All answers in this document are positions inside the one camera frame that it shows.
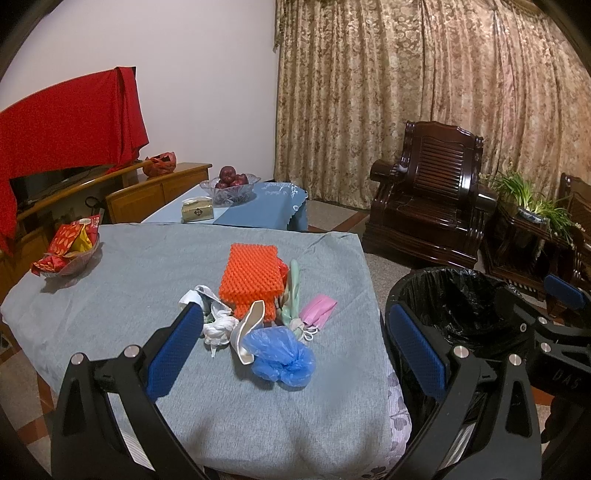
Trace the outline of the green potted plant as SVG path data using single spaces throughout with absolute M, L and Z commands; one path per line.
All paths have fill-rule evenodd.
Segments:
M 521 173 L 515 170 L 498 173 L 491 185 L 504 200 L 515 204 L 519 213 L 525 213 L 526 220 L 539 218 L 553 237 L 573 244 L 572 230 L 580 230 L 581 226 L 572 220 L 566 208 L 548 199 Z

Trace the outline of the white tissue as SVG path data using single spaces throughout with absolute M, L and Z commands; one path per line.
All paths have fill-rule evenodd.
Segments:
M 219 349 L 230 343 L 230 336 L 238 326 L 238 319 L 232 315 L 231 311 L 225 310 L 212 310 L 211 319 L 212 322 L 204 323 L 202 335 L 204 335 L 204 343 L 211 350 L 211 357 L 214 357 Z

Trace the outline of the blue plastic bag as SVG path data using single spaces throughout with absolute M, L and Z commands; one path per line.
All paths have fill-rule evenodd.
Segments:
M 298 389 L 315 373 L 315 355 L 287 327 L 267 327 L 246 334 L 242 346 L 252 354 L 252 373 L 263 380 Z

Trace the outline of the red cloth cover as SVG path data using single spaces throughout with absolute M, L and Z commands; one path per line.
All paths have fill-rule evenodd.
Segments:
M 135 69 L 116 67 L 36 92 L 1 112 L 1 250 L 14 251 L 15 178 L 99 165 L 125 166 L 149 143 Z

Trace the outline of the green rubber glove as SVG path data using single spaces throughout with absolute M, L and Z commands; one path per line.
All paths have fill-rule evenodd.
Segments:
M 280 322 L 294 333 L 297 340 L 304 336 L 304 322 L 300 315 L 300 267 L 291 260 L 287 272 L 287 285 L 280 297 Z
M 184 307 L 189 303 L 195 303 L 200 306 L 204 312 L 204 322 L 213 323 L 225 317 L 231 317 L 232 309 L 221 301 L 211 290 L 205 285 L 197 285 L 193 289 L 188 290 L 179 300 L 179 305 Z

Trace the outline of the pink face mask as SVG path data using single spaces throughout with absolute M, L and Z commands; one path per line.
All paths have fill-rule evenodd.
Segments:
M 307 327 L 315 327 L 318 330 L 322 330 L 337 305 L 337 300 L 324 294 L 318 294 L 301 310 L 301 321 Z

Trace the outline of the black lined trash bin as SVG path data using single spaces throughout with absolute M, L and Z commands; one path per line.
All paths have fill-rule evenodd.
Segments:
M 389 362 L 400 381 L 415 438 L 446 398 L 458 367 L 457 346 L 485 362 L 468 407 L 475 423 L 518 334 L 508 284 L 470 269 L 428 268 L 391 289 L 382 319 Z

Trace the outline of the beige tissue box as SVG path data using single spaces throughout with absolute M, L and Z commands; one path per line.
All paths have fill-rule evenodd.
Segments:
M 207 196 L 185 199 L 181 204 L 181 222 L 213 220 L 213 200 Z

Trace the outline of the glass fruit bowl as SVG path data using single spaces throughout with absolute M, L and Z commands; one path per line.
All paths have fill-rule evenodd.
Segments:
M 199 186 L 212 199 L 215 207 L 231 207 L 249 202 L 256 196 L 253 193 L 253 187 L 260 182 L 260 178 L 253 174 L 247 174 L 246 179 L 246 184 L 217 188 L 219 178 L 216 177 L 201 181 Z

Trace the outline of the snack bowl with packets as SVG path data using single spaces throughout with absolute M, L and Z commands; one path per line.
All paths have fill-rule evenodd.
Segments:
M 36 276 L 53 278 L 82 272 L 98 248 L 100 215 L 61 225 L 43 257 L 30 266 Z

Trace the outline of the orange foam net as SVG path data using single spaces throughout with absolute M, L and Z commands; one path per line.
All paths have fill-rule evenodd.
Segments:
M 231 306 L 237 318 L 245 317 L 250 306 L 263 300 L 263 321 L 276 319 L 276 300 L 283 295 L 287 265 L 273 245 L 233 243 L 221 278 L 218 297 Z

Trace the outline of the orange red bag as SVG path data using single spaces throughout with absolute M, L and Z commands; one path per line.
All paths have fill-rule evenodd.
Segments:
M 176 168 L 176 155 L 174 152 L 164 152 L 154 157 L 146 158 L 142 172 L 148 178 L 159 177 L 174 172 Z

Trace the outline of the blue table cover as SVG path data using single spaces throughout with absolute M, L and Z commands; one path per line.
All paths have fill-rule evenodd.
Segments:
M 305 232 L 308 230 L 308 193 L 286 182 L 259 182 L 245 203 L 214 207 L 204 223 Z

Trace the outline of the dark wooden side table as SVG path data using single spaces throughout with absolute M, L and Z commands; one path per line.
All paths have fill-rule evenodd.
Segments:
M 544 280 L 554 274 L 571 280 L 575 250 L 549 227 L 533 223 L 516 205 L 501 201 L 486 223 L 481 252 L 485 270 L 539 300 Z

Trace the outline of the floral bed sheet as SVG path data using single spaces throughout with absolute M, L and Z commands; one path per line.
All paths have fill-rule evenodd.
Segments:
M 386 453 L 374 461 L 362 479 L 384 479 L 406 453 L 412 433 L 412 420 L 404 402 L 400 381 L 394 368 L 387 365 L 387 407 L 390 440 Z

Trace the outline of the grey table cloth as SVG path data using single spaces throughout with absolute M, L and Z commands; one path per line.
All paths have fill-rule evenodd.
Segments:
M 217 290 L 232 245 L 297 263 L 300 299 L 337 306 L 305 345 L 308 384 L 266 381 L 204 335 L 198 286 Z M 259 479 L 356 479 L 387 461 L 391 433 L 381 314 L 354 234 L 212 225 L 104 226 L 76 279 L 26 274 L 1 315 L 32 366 L 59 389 L 75 354 L 111 359 L 169 325 L 148 391 L 192 460 Z

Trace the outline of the beige patterned curtain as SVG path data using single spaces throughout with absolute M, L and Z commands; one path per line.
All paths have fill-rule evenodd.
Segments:
M 484 140 L 545 195 L 590 175 L 590 75 L 530 1 L 280 1 L 274 176 L 366 209 L 410 121 Z

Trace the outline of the red apples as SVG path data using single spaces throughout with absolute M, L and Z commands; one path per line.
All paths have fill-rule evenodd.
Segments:
M 249 184 L 249 177 L 246 174 L 238 174 L 232 166 L 224 166 L 219 171 L 219 179 L 215 187 L 225 189 Z

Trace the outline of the wooden tv cabinet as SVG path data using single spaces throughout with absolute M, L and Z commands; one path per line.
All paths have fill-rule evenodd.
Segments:
M 105 166 L 79 176 L 72 185 L 39 200 L 17 215 L 14 253 L 1 254 L 1 296 L 46 251 L 57 226 L 96 208 L 105 223 L 139 223 L 209 177 L 211 164 L 179 163 L 169 174 L 147 178 L 136 162 L 109 173 Z

